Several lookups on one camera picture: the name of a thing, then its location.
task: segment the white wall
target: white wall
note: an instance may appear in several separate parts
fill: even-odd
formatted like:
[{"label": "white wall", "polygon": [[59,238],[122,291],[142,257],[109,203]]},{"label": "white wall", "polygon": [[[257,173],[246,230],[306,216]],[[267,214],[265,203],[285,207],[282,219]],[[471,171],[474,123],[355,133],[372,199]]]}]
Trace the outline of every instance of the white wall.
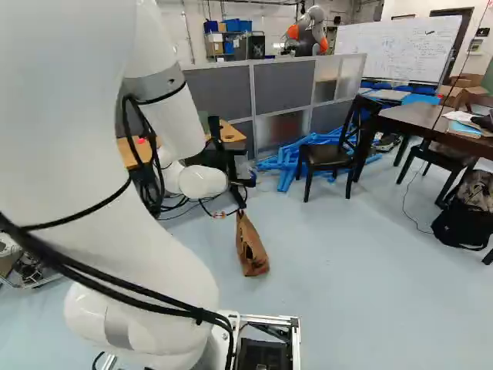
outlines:
[{"label": "white wall", "polygon": [[[196,64],[207,62],[206,48],[203,35],[203,23],[206,19],[222,21],[220,3],[210,0],[184,0],[183,7],[180,0],[158,0],[163,18],[173,38],[177,49],[177,56],[181,64],[192,63],[191,52],[186,33],[186,19],[189,25],[189,33],[193,48],[193,56]],[[295,6],[288,5],[260,5],[223,3],[224,18],[240,18],[253,21],[254,31],[264,31],[266,36],[266,54],[277,54],[278,49],[273,48],[274,43],[279,43],[280,38],[287,28],[294,24],[296,14]]]},{"label": "white wall", "polygon": [[361,5],[356,4],[356,9],[354,10],[354,23],[373,22],[375,8],[379,6],[379,4],[380,2],[378,0],[373,0],[371,2],[362,0]]},{"label": "white wall", "polygon": [[[479,21],[487,4],[488,0],[385,0],[382,21],[391,20],[391,17],[395,15],[416,14],[416,17],[428,17],[431,10],[474,7],[471,22],[452,70],[452,75],[456,75],[464,64],[469,44],[475,36],[476,30],[480,27]],[[493,8],[486,11],[481,27],[491,28],[490,36],[481,45],[481,51],[484,55],[469,56],[464,72],[484,74],[488,68],[493,56]]]}]

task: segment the door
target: door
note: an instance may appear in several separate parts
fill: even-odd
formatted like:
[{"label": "door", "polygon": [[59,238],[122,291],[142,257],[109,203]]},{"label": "door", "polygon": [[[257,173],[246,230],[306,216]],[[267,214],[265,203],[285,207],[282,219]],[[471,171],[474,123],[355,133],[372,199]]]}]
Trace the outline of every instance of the door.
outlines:
[{"label": "door", "polygon": [[454,46],[452,49],[452,57],[450,64],[448,65],[447,71],[445,72],[444,82],[448,83],[452,68],[454,68],[455,60],[459,50],[461,49],[462,42],[464,41],[464,36],[468,30],[469,22],[471,21],[472,11],[474,8],[457,8],[457,9],[442,9],[442,10],[432,10],[430,12],[431,17],[443,17],[445,15],[462,15],[461,26],[459,27],[459,32],[457,38],[455,39]]}]

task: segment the black chair leg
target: black chair leg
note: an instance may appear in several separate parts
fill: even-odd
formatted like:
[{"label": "black chair leg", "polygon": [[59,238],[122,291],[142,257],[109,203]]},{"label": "black chair leg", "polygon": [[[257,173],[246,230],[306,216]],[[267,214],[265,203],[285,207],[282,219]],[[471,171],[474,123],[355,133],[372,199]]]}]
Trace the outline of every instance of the black chair leg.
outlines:
[{"label": "black chair leg", "polygon": [[447,178],[447,181],[445,181],[444,187],[441,188],[441,192],[438,194],[438,197],[436,201],[434,202],[437,206],[443,207],[443,200],[445,196],[447,195],[448,191],[452,187],[452,184],[454,183],[455,179],[457,179],[457,176],[459,176],[459,173],[461,171],[454,171],[450,174],[450,176]]},{"label": "black chair leg", "polygon": [[351,185],[353,184],[353,175],[354,175],[354,169],[351,168],[349,173],[347,174],[346,199],[351,198]]},{"label": "black chair leg", "polygon": [[483,264],[491,264],[493,262],[493,250],[489,251],[488,254],[485,255],[485,258],[483,258]]},{"label": "black chair leg", "polygon": [[412,153],[409,153],[406,159],[406,163],[404,163],[401,173],[399,173],[399,177],[397,178],[397,183],[402,182],[402,180],[406,176],[406,173],[409,171],[409,167],[411,166],[411,163],[413,163],[413,159],[414,159],[414,155]]},{"label": "black chair leg", "polygon": [[303,202],[308,201],[308,197],[310,196],[310,187],[311,187],[311,179],[314,177],[314,171],[311,168],[308,168],[307,173],[307,181],[305,183],[305,196],[303,198]]},{"label": "black chair leg", "polygon": [[430,167],[431,167],[431,162],[428,162],[428,164],[426,165],[426,168],[424,169],[423,176],[426,176]]},{"label": "black chair leg", "polygon": [[301,177],[301,169],[303,168],[303,156],[300,155],[298,156],[298,163],[296,165],[296,180],[298,181]]}]

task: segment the paper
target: paper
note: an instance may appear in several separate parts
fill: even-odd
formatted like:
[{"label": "paper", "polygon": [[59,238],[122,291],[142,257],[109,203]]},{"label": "paper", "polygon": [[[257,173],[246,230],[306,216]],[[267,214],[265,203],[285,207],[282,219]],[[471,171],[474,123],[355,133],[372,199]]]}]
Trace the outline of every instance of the paper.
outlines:
[{"label": "paper", "polygon": [[459,110],[455,110],[449,113],[442,114],[443,117],[448,119],[453,119],[454,121],[461,122],[471,122],[472,117],[476,117],[475,114],[470,114],[467,112],[461,112]]}]

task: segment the cardboard box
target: cardboard box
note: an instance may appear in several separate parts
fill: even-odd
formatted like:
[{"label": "cardboard box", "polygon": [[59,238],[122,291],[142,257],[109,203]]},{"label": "cardboard box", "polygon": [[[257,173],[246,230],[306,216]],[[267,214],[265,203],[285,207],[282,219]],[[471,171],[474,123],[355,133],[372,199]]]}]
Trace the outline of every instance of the cardboard box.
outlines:
[{"label": "cardboard box", "polygon": [[480,86],[481,82],[483,81],[483,78],[485,75],[478,75],[476,73],[461,73],[460,76],[452,76],[450,78],[450,84],[449,85],[454,85],[454,82],[457,81],[456,86],[457,87],[475,87],[475,86]]},{"label": "cardboard box", "polygon": [[451,89],[452,89],[452,86],[447,86],[447,85],[442,85],[438,89],[438,94],[443,95],[443,97],[441,98],[441,101],[440,101],[440,104],[442,106],[450,106],[453,108],[455,103],[457,102],[457,100],[461,98],[461,94],[464,91],[464,88],[462,88],[462,87],[454,87],[452,89],[452,91],[451,91]]},{"label": "cardboard box", "polygon": [[489,95],[489,91],[485,89],[483,86],[468,87],[465,90],[475,95]]},{"label": "cardboard box", "polygon": [[210,33],[207,35],[207,41],[209,42],[223,42],[223,35],[220,33]]},{"label": "cardboard box", "polygon": [[217,56],[218,54],[224,54],[222,42],[207,42],[206,50],[208,56]]}]

